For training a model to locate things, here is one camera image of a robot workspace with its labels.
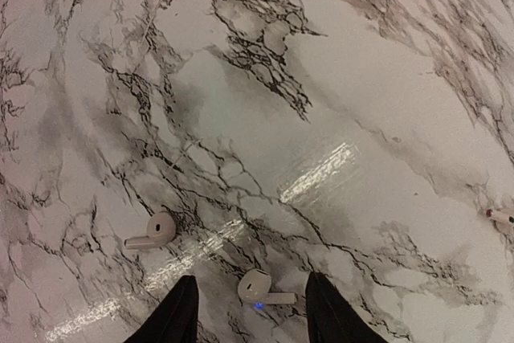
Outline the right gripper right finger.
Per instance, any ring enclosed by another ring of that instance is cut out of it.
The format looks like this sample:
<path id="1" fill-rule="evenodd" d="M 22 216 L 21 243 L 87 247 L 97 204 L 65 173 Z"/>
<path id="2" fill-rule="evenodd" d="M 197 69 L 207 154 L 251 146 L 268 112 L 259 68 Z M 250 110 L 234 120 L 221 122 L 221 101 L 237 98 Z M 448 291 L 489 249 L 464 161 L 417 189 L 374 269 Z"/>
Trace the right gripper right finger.
<path id="1" fill-rule="evenodd" d="M 309 274 L 305 297 L 310 342 L 386 342 L 359 317 L 325 274 Z"/>

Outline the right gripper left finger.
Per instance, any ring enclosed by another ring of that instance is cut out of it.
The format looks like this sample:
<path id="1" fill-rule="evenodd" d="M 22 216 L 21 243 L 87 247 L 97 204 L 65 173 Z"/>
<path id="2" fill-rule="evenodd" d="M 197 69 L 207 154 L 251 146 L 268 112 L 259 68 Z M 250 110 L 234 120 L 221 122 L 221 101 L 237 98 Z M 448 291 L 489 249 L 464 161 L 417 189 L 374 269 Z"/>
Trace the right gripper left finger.
<path id="1" fill-rule="evenodd" d="M 198 310 L 197 280 L 195 276 L 182 276 L 142 326 L 124 343 L 196 342 Z"/>

